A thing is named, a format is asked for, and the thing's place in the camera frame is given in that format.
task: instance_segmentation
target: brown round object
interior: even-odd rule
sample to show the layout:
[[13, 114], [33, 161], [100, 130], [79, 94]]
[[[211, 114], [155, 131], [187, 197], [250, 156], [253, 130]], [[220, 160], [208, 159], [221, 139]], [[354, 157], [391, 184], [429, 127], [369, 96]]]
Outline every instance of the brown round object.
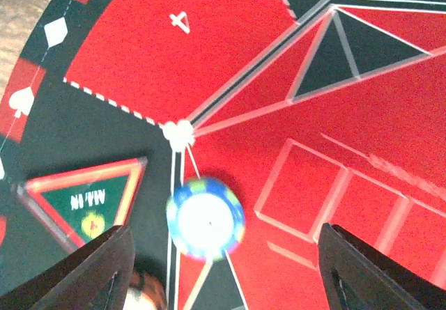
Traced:
[[158, 279], [145, 272], [134, 271], [123, 310], [127, 309], [166, 310], [166, 294]]

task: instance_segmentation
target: white diamond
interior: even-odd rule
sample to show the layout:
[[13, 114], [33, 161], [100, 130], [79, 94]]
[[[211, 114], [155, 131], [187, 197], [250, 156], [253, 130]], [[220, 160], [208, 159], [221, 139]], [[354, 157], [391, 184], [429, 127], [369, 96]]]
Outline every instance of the white diamond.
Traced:
[[46, 24], [43, 28], [45, 30], [45, 36], [47, 36], [49, 48], [61, 44], [68, 34], [68, 28], [64, 17]]

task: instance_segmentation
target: yellow symbol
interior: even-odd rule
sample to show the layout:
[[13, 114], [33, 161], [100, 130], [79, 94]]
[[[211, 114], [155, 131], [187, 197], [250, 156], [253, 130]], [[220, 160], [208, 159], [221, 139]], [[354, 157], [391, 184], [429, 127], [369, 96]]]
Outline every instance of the yellow symbol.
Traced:
[[101, 214], [90, 211], [82, 219], [82, 231], [91, 239], [98, 237], [105, 229], [105, 219]]

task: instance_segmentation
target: printed number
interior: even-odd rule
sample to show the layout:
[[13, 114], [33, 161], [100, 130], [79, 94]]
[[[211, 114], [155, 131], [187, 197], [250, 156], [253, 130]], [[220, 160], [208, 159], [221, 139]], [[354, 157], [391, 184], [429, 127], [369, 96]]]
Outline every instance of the printed number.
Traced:
[[170, 14], [170, 18], [172, 19], [172, 26], [179, 26], [185, 33], [190, 32], [189, 21], [187, 20], [187, 15], [185, 12], [181, 12], [178, 14], [178, 16]]

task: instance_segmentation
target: wooden surface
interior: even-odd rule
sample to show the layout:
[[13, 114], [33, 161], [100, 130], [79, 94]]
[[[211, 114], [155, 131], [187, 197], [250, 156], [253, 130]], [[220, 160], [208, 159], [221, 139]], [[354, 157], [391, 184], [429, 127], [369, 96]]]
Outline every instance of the wooden surface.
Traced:
[[29, 34], [49, 0], [0, 0], [0, 98]]

